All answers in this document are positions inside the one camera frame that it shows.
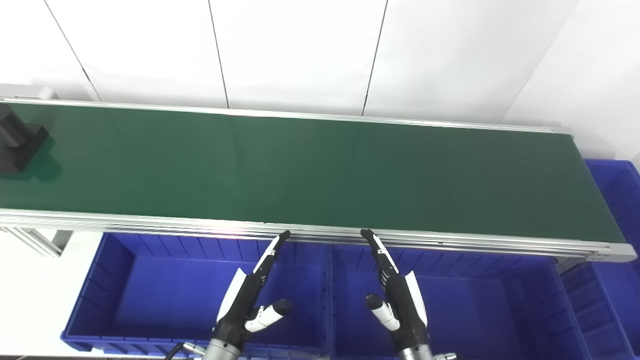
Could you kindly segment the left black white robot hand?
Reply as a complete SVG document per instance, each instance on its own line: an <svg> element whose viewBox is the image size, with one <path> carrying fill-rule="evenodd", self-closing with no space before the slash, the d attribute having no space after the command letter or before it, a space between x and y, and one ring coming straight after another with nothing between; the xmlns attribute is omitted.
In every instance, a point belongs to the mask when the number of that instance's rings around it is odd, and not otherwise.
<svg viewBox="0 0 640 360"><path fill-rule="evenodd" d="M278 251L290 235L289 230L278 234L262 253L251 273L237 269L218 310L212 339L206 349L208 353L225 351L239 356L251 334L265 330L291 312L293 304L288 299L255 306Z"/></svg>

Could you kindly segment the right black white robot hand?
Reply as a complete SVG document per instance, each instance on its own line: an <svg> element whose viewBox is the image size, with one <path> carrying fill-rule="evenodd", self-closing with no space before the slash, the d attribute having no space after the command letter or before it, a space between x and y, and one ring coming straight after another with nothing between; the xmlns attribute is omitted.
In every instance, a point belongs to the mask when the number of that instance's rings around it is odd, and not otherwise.
<svg viewBox="0 0 640 360"><path fill-rule="evenodd" d="M390 333L401 360L431 360L427 333L425 301L413 271L402 275L382 240L370 228L361 236L371 248L378 271L378 281L385 298L371 292L365 296L366 307Z"/></svg>

